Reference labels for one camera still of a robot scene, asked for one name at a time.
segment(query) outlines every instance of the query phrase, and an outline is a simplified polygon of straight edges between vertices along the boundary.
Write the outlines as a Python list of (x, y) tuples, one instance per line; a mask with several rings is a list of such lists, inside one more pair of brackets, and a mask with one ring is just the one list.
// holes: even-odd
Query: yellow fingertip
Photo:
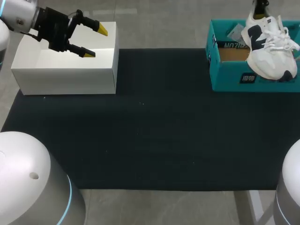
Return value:
[(104, 36), (108, 36), (107, 30), (104, 28), (104, 26), (101, 23), (100, 23), (100, 26), (99, 26), (98, 33), (103, 34)]
[(95, 56), (85, 53), (83, 57), (84, 58), (87, 58), (87, 57), (94, 58)]

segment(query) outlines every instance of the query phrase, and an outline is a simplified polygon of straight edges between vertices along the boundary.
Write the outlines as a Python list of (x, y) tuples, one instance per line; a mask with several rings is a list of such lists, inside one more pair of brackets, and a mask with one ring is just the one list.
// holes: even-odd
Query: teal shoebox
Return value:
[[(255, 74), (248, 66), (247, 46), (227, 37), (237, 25), (245, 26), (245, 20), (212, 20), (206, 45), (206, 57), (210, 67), (210, 79), (214, 91), (240, 92), (300, 92), (300, 61), (298, 74), (288, 82), (271, 81)], [(300, 21), (283, 21), (291, 39), (300, 44)]]

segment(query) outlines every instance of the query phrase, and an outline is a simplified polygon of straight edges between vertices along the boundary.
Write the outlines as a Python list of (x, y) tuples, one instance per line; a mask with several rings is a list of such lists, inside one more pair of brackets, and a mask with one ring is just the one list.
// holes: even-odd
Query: dark table mat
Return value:
[(2, 131), (39, 139), (79, 188), (274, 189), (300, 94), (217, 93), (203, 49), (120, 50), (116, 95), (23, 96)]

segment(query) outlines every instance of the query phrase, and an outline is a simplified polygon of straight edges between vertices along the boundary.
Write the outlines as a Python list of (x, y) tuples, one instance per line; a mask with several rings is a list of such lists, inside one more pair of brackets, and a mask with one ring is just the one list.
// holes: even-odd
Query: shoe sole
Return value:
[(273, 77), (270, 77), (268, 75), (266, 75), (263, 71), (260, 70), (260, 68), (258, 68), (258, 66), (255, 64), (254, 60), (252, 59), (252, 48), (251, 48), (251, 40), (250, 40), (250, 37), (248, 35), (248, 30), (246, 28), (244, 28), (244, 30), (242, 30), (241, 32), (241, 35), (246, 43), (246, 45), (249, 46), (250, 48), (250, 53), (249, 53), (249, 56), (247, 58), (247, 63), (248, 65), (250, 66), (250, 68), (256, 73), (258, 74), (259, 76), (265, 78), (265, 79), (268, 79), (268, 80), (274, 80)]

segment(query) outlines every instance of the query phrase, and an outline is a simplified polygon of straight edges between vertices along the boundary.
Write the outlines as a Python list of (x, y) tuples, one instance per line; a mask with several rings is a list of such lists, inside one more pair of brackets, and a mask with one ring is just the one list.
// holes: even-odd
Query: small hole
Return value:
[(33, 180), (37, 180), (38, 179), (38, 174), (36, 172), (31, 172), (29, 174), (30, 178)]

